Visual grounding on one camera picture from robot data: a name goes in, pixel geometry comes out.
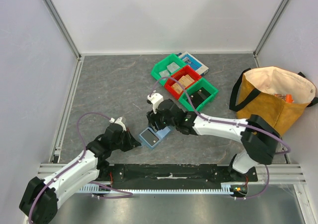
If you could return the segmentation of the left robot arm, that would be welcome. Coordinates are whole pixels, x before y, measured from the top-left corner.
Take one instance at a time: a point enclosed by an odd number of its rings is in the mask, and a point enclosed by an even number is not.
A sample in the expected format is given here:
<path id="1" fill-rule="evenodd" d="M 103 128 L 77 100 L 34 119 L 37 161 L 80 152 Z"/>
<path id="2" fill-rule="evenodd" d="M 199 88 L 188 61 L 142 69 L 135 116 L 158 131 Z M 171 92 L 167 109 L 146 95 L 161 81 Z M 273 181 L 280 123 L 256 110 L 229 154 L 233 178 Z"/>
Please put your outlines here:
<path id="1" fill-rule="evenodd" d="M 63 168 L 42 179 L 33 177 L 26 186 L 19 209 L 31 224 L 49 223 L 62 204 L 81 187 L 96 179 L 107 179 L 107 159 L 113 151 L 126 152 L 140 145 L 127 128 L 110 124 Z"/>

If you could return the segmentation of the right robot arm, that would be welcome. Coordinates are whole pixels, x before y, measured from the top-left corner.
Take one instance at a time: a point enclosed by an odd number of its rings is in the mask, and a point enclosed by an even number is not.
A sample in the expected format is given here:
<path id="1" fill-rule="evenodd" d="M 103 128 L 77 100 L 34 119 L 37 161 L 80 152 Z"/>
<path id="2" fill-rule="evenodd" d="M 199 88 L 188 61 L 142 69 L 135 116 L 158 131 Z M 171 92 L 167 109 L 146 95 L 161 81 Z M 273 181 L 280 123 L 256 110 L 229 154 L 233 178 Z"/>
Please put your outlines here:
<path id="1" fill-rule="evenodd" d="M 174 127 L 184 135 L 216 136 L 239 142 L 244 149 L 234 155 L 227 173 L 233 181 L 241 180 L 257 164 L 271 165 L 279 134 L 260 116 L 249 119 L 225 119 L 194 111 L 183 111 L 171 99 L 149 98 L 149 125 L 156 131 Z"/>

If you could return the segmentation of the white VIP credit card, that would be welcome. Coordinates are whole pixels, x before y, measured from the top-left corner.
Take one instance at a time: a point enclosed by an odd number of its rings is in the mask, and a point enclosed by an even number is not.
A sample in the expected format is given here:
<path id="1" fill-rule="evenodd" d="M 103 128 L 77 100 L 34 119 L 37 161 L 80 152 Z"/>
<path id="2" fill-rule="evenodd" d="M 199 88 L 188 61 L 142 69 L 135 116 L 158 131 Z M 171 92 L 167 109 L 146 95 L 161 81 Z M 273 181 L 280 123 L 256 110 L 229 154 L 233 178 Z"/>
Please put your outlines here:
<path id="1" fill-rule="evenodd" d="M 159 72 L 160 77 L 169 77 L 170 73 L 168 70 L 163 70 L 161 72 Z"/>

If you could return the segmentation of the blue card holder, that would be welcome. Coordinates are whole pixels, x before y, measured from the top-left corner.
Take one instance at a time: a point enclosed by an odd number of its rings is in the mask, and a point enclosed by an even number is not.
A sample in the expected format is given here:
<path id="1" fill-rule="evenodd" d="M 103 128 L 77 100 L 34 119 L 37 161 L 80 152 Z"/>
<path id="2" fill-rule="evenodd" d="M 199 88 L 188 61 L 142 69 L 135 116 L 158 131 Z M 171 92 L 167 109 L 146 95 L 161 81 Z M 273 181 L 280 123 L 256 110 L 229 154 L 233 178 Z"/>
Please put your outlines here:
<path id="1" fill-rule="evenodd" d="M 154 131 L 151 127 L 147 127 L 139 134 L 140 143 L 142 146 L 154 149 L 170 132 L 170 127 L 165 127 L 158 131 Z"/>

